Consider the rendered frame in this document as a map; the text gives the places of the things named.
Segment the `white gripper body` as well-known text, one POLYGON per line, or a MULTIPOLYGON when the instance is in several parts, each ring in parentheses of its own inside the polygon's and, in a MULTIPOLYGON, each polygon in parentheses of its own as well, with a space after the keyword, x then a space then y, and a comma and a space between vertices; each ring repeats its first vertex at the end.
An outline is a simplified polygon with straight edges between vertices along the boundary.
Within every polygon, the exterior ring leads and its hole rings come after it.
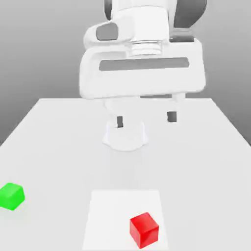
POLYGON ((206 85, 201 42, 169 43, 161 55, 130 56, 122 46, 86 50, 79 92, 86 99, 200 92, 206 85))

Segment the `small red cube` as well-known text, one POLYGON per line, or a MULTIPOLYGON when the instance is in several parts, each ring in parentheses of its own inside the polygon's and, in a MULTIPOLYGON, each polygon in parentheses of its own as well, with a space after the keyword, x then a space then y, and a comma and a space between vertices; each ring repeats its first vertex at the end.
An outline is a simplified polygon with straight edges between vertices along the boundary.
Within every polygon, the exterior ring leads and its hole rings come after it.
POLYGON ((142 213, 129 220, 129 233, 139 249, 158 241, 159 225, 149 214, 142 213))

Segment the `small green cube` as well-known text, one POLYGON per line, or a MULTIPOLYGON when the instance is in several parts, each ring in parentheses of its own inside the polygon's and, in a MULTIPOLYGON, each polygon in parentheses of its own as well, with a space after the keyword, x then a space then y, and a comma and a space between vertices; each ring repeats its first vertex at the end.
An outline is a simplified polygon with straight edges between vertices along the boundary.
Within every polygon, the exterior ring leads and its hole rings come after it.
POLYGON ((20 185, 7 183, 0 188, 0 207, 15 210, 24 200, 24 189, 20 185))

